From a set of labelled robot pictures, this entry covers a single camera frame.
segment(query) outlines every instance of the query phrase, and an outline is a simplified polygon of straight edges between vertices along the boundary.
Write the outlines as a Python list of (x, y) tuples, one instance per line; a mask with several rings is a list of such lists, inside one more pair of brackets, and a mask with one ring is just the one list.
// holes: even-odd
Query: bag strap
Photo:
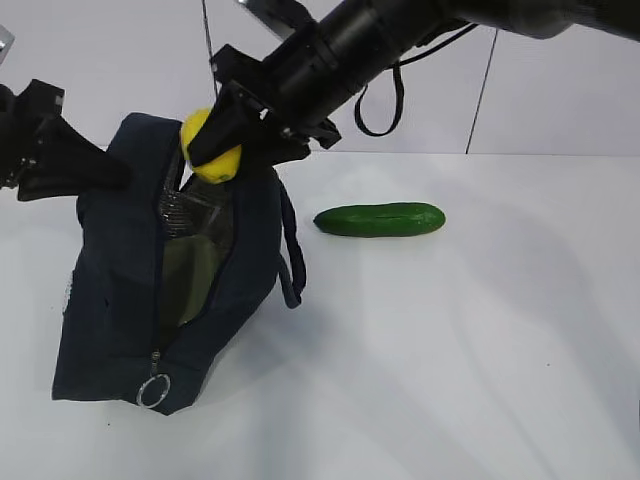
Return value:
[(280, 255), (279, 275), (285, 303), (287, 307), (293, 309), (302, 304), (302, 292), (307, 286), (307, 267), (304, 263), (302, 248), (300, 248), (296, 237), (298, 229), (296, 212), (282, 182), (280, 182), (280, 203), (282, 205), (282, 225), (284, 226), (285, 243), (289, 251), (291, 273), (286, 260)]

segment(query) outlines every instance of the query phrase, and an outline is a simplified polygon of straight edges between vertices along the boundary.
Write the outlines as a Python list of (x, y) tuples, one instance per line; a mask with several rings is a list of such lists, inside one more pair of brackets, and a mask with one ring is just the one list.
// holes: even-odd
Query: lemon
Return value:
[[(204, 123), (207, 121), (207, 118), (209, 118), (210, 113), (210, 108), (196, 110), (196, 112), (190, 115), (182, 125), (182, 129), (180, 131), (182, 153), (189, 163), (191, 163), (189, 145), (204, 126)], [(241, 156), (242, 146), (238, 145), (209, 163), (205, 163), (199, 167), (192, 166), (193, 172), (208, 183), (218, 184), (228, 182), (238, 173)]]

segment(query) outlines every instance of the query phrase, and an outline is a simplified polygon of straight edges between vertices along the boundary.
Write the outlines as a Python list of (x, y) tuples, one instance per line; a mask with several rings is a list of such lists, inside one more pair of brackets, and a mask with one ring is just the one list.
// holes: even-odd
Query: white tabletop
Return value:
[[(274, 292), (169, 418), (49, 399), (81, 231), (70, 199), (0, 193), (0, 478), (639, 478), (639, 159), (327, 153), (282, 177), (304, 305)], [(388, 201), (448, 223), (312, 224)]]

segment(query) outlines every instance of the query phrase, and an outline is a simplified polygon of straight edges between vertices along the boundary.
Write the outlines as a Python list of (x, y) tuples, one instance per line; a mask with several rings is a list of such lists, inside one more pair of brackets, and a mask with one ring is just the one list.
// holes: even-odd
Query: black cable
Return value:
[(475, 30), (476, 28), (478, 28), (478, 25), (473, 24), (473, 25), (469, 25), (466, 28), (463, 28), (462, 30), (460, 30), (458, 33), (456, 33), (455, 35), (452, 35), (451, 37), (447, 38), (445, 41), (443, 41), (442, 43), (439, 43), (438, 45), (436, 45), (433, 48), (430, 48), (429, 50), (427, 50), (426, 52), (422, 52), (418, 55), (416, 55), (415, 57), (411, 57), (411, 58), (407, 58), (406, 60), (401, 60), (400, 61), (400, 66), (404, 67), (405, 65), (411, 65), (412, 63), (415, 63), (419, 60), (422, 60), (424, 58), (427, 58), (431, 55), (433, 55), (434, 53), (438, 53), (440, 50), (442, 50), (445, 47), (448, 47), (449, 45), (451, 45), (453, 42), (455, 42), (456, 40), (461, 39), (462, 37), (464, 37), (467, 33), (472, 32), (473, 30)]
[(393, 115), (393, 121), (391, 122), (389, 130), (383, 133), (373, 132), (369, 130), (369, 128), (364, 123), (364, 119), (362, 118), (362, 101), (364, 100), (364, 96), (367, 94), (369, 85), (364, 87), (360, 98), (358, 98), (358, 101), (356, 102), (354, 111), (356, 125), (362, 133), (368, 135), (369, 137), (386, 137), (390, 133), (393, 133), (396, 128), (398, 128), (398, 125), (400, 125), (400, 120), (402, 120), (402, 113), (404, 112), (405, 93), (404, 82), (402, 81), (402, 69), (400, 68), (399, 63), (395, 63), (391, 68), (393, 68), (393, 84), (396, 89), (396, 111)]
[(213, 64), (213, 43), (211, 41), (211, 30), (209, 28), (209, 14), (207, 12), (207, 0), (201, 0), (202, 3), (202, 20), (204, 22), (204, 35), (207, 41), (207, 51), (209, 52), (209, 66), (211, 67), (211, 76), (213, 77), (213, 91), (218, 99), (218, 79), (216, 77), (216, 68)]
[[(353, 112), (356, 125), (358, 126), (360, 131), (369, 137), (385, 137), (390, 133), (392, 133), (396, 128), (398, 128), (398, 125), (400, 125), (400, 120), (402, 120), (402, 114), (404, 113), (405, 87), (404, 87), (404, 82), (402, 81), (402, 67), (415, 63), (419, 60), (423, 60), (433, 55), (434, 53), (439, 52), (443, 48), (451, 45), (456, 40), (461, 39), (469, 32), (475, 30), (477, 27), (478, 25), (475, 25), (475, 24), (469, 25), (466, 28), (463, 28), (462, 30), (460, 30), (455, 35), (452, 35), (442, 43), (436, 45), (435, 47), (430, 48), (429, 50), (422, 52), (421, 54), (416, 55), (414, 57), (396, 62), (393, 65), (391, 65), (389, 68), (387, 68), (387, 70), (393, 70), (393, 85), (396, 90), (396, 111), (393, 116), (393, 121), (391, 122), (391, 127), (389, 127), (389, 129), (384, 133), (373, 132), (364, 123), (364, 119), (362, 118), (362, 101), (364, 100), (364, 97), (367, 94), (369, 85), (365, 86), (364, 90), (362, 91), (362, 94), (360, 94), (360, 97), (356, 101), (356, 105), (354, 107), (354, 112)], [(431, 40), (432, 40), (431, 38), (426, 39), (425, 44), (428, 44)]]

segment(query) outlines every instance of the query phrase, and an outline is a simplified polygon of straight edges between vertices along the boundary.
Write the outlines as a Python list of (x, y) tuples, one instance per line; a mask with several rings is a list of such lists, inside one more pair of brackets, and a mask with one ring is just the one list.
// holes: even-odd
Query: green cucumber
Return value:
[(318, 215), (324, 233), (346, 237), (413, 237), (435, 232), (446, 222), (442, 210), (426, 203), (352, 205)]

